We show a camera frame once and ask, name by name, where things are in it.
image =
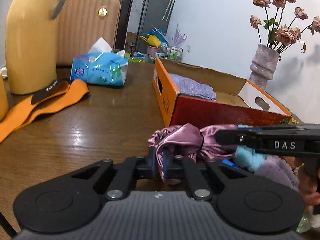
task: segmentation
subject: cup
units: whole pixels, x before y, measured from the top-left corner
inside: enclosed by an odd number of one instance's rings
[[[0,121],[5,117],[9,111],[9,104],[7,100],[7,94],[4,89],[4,82],[0,71]]]

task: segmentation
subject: power cord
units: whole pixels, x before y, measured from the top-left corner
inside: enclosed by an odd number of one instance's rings
[[[4,229],[4,231],[11,237],[15,237],[18,233],[13,229],[13,227],[9,224],[7,219],[0,212],[0,226]]]
[[[137,14],[138,14],[138,15],[141,15],[141,13],[140,13],[140,12],[138,11],[138,9],[137,9],[136,0],[133,0],[133,3],[134,3],[134,7],[136,8]]]

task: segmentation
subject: refrigerator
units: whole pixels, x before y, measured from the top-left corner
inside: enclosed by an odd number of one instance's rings
[[[151,31],[153,26],[163,29],[164,33],[167,33],[170,17],[168,21],[166,21],[168,14],[164,20],[162,17],[168,4],[169,0],[143,0],[135,51],[147,53],[147,43],[140,39],[140,35]]]

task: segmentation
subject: black cable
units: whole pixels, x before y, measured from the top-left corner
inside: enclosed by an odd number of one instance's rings
[[[0,226],[6,231],[6,233],[11,237],[15,237],[18,233],[13,229],[13,227],[9,224],[7,219],[3,216],[3,214],[0,212]]]

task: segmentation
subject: tissue box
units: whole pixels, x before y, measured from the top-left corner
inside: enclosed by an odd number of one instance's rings
[[[73,59],[70,79],[96,85],[123,86],[127,70],[128,58],[111,52],[92,52]]]
[[[217,101],[182,95],[169,73],[210,85]],[[186,123],[198,128],[213,124],[263,126],[291,118],[284,106],[249,80],[212,69],[157,58],[152,82],[166,127]]]

